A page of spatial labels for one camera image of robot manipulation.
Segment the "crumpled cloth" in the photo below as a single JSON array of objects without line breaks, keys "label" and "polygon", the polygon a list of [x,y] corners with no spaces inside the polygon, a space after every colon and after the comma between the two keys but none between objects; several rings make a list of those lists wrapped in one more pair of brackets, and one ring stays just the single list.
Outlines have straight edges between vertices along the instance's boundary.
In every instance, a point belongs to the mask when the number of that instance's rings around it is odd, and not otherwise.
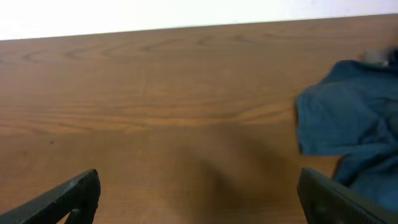
[{"label": "crumpled cloth", "polygon": [[398,51],[388,65],[336,63],[296,105],[302,154],[344,156],[334,179],[398,212]]}]

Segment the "blue cloth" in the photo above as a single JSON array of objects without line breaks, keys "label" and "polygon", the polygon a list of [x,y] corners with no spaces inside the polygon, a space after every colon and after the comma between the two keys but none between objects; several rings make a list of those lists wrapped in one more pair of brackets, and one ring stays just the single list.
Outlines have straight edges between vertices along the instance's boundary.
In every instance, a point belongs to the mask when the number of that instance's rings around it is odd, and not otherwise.
[{"label": "blue cloth", "polygon": [[398,52],[386,67],[336,63],[297,98],[302,154],[343,155],[334,179],[398,212]]}]

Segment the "black plastic part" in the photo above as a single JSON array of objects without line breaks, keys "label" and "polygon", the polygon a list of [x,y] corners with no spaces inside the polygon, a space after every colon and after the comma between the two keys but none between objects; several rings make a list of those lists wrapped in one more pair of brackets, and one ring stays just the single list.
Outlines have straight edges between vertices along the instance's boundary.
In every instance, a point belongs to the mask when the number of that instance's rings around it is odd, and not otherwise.
[{"label": "black plastic part", "polygon": [[297,192],[309,224],[398,223],[398,214],[309,168],[302,169]]},{"label": "black plastic part", "polygon": [[98,208],[101,186],[96,170],[88,170],[41,196],[0,215],[1,224],[91,224]]}]

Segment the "blue fabric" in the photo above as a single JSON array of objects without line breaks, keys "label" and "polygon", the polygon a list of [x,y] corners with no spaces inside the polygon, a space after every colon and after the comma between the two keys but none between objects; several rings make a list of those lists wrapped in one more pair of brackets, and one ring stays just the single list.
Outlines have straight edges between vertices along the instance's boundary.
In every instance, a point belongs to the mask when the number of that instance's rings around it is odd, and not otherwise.
[{"label": "blue fabric", "polygon": [[302,154],[343,155],[334,179],[398,212],[398,60],[345,60],[297,98]]}]

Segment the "white wall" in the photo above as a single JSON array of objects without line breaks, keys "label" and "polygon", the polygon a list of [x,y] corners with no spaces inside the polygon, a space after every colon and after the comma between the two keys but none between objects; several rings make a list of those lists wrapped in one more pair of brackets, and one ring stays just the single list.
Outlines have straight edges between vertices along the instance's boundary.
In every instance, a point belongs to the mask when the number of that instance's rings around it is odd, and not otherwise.
[{"label": "white wall", "polygon": [[398,0],[1,0],[0,40],[398,13]]}]

